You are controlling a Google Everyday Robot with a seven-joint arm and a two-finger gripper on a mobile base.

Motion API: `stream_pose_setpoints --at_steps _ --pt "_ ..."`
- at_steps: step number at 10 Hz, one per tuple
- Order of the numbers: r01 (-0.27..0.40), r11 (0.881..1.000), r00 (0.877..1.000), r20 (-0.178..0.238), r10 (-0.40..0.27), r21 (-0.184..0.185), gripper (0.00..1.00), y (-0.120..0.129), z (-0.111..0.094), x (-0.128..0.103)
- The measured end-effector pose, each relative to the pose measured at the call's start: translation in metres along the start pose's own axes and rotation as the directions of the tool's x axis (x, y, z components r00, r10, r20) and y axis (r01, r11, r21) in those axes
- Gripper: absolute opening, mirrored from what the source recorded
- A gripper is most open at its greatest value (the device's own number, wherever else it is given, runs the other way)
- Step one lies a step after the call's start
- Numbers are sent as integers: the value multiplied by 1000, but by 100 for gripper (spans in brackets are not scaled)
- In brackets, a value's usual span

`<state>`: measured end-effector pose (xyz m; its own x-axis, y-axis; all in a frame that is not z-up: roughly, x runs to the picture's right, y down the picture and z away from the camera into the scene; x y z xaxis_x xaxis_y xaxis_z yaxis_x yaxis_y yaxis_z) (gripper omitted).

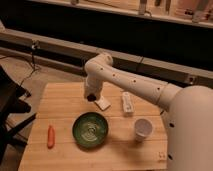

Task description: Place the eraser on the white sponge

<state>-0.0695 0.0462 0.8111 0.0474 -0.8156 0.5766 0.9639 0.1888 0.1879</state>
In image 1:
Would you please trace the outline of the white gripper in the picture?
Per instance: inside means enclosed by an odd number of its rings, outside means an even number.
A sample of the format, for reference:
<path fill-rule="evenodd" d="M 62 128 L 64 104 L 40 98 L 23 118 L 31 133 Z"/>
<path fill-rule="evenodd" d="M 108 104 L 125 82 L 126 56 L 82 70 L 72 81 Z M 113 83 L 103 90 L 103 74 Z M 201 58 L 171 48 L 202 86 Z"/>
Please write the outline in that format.
<path fill-rule="evenodd" d="M 84 82 L 84 98 L 87 99 L 87 96 L 90 94 L 95 95 L 96 100 L 100 99 L 102 91 L 102 82 L 93 77 L 87 77 Z"/>

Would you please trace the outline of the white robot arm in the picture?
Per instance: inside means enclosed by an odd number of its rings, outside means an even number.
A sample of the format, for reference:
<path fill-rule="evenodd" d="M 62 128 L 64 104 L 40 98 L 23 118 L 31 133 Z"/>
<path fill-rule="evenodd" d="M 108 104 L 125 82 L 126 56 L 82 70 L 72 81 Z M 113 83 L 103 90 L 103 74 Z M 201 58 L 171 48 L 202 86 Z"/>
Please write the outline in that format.
<path fill-rule="evenodd" d="M 113 58 L 101 53 L 85 64 L 84 97 L 98 100 L 103 84 L 112 83 L 169 114 L 167 171 L 213 171 L 213 89 L 185 88 L 113 67 Z"/>

